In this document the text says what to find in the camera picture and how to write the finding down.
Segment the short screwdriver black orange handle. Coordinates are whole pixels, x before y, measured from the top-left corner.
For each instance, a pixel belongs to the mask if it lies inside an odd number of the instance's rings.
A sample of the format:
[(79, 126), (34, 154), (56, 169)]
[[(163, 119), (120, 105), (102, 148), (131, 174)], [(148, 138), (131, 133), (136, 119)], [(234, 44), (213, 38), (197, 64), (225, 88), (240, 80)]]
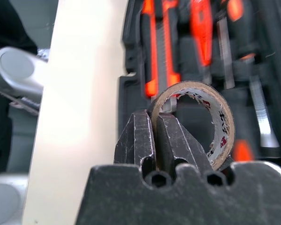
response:
[(247, 113), (245, 110), (247, 91), (243, 87), (236, 87), (233, 75), (230, 40), (228, 32), (227, 17), (222, 16), (218, 22), (218, 35), (220, 54), (223, 61), (224, 71), (224, 96), (230, 103), (236, 124), (236, 142), (232, 151), (232, 157), (235, 161), (252, 161), (254, 155), (250, 144), (247, 142), (248, 134), (246, 128), (248, 125)]

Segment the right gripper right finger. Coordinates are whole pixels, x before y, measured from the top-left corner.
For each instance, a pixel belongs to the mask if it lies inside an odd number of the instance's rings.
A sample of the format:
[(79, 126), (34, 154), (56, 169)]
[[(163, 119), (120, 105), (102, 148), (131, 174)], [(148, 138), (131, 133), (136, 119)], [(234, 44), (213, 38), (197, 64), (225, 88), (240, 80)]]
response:
[(176, 176), (176, 167), (187, 163), (199, 172), (212, 167), (202, 145), (172, 114), (160, 113), (156, 119), (157, 156), (160, 169)]

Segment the orange voltage tester pen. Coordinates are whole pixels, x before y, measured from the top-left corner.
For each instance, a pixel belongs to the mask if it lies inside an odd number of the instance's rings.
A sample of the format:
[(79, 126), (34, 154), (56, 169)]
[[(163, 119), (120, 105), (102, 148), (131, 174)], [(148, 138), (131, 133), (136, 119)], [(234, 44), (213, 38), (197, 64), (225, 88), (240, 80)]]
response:
[(210, 0), (191, 0), (190, 29), (195, 39), (200, 63), (204, 67), (211, 64), (213, 18)]

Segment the silver robot torso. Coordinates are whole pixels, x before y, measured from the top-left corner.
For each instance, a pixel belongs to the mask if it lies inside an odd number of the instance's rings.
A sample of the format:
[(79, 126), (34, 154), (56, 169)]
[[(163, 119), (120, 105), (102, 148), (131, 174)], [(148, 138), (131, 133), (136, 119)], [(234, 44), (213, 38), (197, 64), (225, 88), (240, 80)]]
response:
[(28, 174), (0, 173), (0, 225), (22, 225)]

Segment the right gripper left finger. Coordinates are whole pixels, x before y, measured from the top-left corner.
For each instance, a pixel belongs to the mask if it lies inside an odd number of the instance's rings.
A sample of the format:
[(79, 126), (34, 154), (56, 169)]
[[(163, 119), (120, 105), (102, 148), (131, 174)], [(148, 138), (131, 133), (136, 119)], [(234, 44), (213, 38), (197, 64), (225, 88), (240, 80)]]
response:
[(114, 163), (155, 169), (155, 141), (151, 119), (146, 110), (131, 114), (116, 144)]

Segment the black tape roll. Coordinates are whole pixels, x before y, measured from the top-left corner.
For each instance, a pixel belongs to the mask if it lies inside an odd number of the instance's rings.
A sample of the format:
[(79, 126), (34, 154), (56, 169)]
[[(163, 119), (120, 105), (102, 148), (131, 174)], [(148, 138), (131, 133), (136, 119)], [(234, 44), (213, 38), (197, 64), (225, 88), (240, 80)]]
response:
[(157, 131), (157, 116), (160, 108), (170, 98), (188, 95), (209, 110), (214, 125), (214, 139), (210, 144), (207, 158), (214, 170), (220, 169), (230, 155), (235, 141), (235, 122), (226, 99), (213, 87), (203, 82), (184, 81), (168, 87), (151, 103), (148, 114), (152, 128)]

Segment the black orange utility knife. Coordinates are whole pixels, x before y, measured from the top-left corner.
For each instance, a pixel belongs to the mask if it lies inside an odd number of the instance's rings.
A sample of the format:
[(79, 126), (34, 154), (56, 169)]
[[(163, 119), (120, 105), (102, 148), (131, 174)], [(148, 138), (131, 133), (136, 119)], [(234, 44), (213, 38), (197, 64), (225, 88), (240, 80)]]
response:
[(178, 71), (179, 0), (144, 0), (140, 16), (144, 59), (144, 91), (156, 97), (181, 81)]

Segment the long screwdriver black orange handle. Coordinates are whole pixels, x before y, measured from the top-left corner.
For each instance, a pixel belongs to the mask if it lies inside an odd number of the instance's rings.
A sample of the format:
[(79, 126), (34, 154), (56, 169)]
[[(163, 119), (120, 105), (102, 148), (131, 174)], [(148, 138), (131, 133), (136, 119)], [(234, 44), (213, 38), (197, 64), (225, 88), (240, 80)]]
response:
[(279, 148), (280, 145), (272, 128), (260, 78), (253, 69), (257, 47), (251, 1), (227, 0), (226, 10), (229, 18), (229, 29), (236, 39), (237, 56), (248, 67), (249, 88), (260, 130), (260, 146), (266, 149)]

